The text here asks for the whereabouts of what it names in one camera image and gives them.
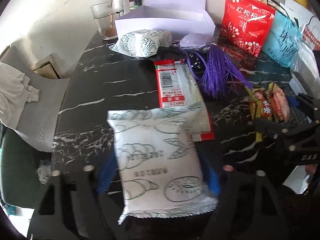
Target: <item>white cardboard box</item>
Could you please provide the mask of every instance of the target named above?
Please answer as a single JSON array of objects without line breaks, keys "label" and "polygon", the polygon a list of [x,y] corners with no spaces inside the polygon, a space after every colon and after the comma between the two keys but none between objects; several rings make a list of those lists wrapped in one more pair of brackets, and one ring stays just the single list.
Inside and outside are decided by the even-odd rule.
[{"label": "white cardboard box", "polygon": [[115,21],[118,37],[142,29],[172,32],[173,40],[190,33],[213,35],[215,24],[205,0],[143,0],[143,6]]},{"label": "white cardboard box", "polygon": [[310,21],[311,17],[313,16],[312,12],[310,12],[308,9],[304,8],[301,4],[298,4],[294,0],[285,0],[284,5],[284,8],[287,10],[287,13],[289,14],[290,18],[298,19],[299,28],[301,29],[305,24],[307,24]]}]

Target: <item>white snack packet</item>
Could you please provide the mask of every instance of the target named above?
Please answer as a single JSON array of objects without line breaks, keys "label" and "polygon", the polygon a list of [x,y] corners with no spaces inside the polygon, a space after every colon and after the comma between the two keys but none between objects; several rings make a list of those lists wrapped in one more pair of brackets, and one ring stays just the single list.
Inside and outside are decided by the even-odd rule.
[{"label": "white snack packet", "polygon": [[216,208],[203,182],[195,145],[188,135],[203,103],[152,110],[109,111],[124,189],[126,216],[174,218]]},{"label": "white snack packet", "polygon": [[131,57],[151,57],[160,46],[169,47],[171,43],[171,31],[140,30],[123,35],[109,49]]}]

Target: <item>snack packet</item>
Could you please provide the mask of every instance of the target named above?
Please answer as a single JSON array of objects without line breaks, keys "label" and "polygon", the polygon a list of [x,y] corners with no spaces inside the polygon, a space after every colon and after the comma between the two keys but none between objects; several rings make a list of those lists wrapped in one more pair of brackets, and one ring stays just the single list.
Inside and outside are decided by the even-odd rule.
[{"label": "snack packet", "polygon": [[[160,107],[204,104],[198,85],[184,63],[164,60],[154,62],[154,64]],[[192,124],[190,135],[194,142],[214,139],[211,119],[205,107]]]},{"label": "snack packet", "polygon": [[274,8],[257,0],[226,0],[221,35],[257,57],[275,13]]},{"label": "snack packet", "polygon": [[119,37],[109,49],[130,57],[151,57],[160,46],[170,47],[171,42],[171,31],[139,30]]},{"label": "snack packet", "polygon": [[108,111],[127,216],[175,218],[214,210],[189,129],[203,103],[151,110]]},{"label": "snack packet", "polygon": [[[250,113],[252,120],[266,118],[273,122],[287,122],[290,119],[290,108],[283,90],[274,82],[268,89],[255,87],[247,92],[250,95]],[[262,141],[261,133],[256,132],[256,142]]]}]

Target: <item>glass cup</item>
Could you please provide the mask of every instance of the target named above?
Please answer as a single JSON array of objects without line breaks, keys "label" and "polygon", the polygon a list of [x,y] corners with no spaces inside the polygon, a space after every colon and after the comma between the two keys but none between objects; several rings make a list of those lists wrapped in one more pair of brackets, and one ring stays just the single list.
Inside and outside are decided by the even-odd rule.
[{"label": "glass cup", "polygon": [[112,0],[93,5],[91,11],[103,39],[117,38],[115,20],[124,15],[123,0]]}]

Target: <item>red goji berry bag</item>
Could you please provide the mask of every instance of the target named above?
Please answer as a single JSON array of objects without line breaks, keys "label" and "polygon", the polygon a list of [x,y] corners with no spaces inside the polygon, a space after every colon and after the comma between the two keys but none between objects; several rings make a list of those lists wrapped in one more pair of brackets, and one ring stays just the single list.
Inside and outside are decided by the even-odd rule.
[{"label": "red goji berry bag", "polygon": [[226,0],[221,35],[257,57],[276,10],[258,0]]}]

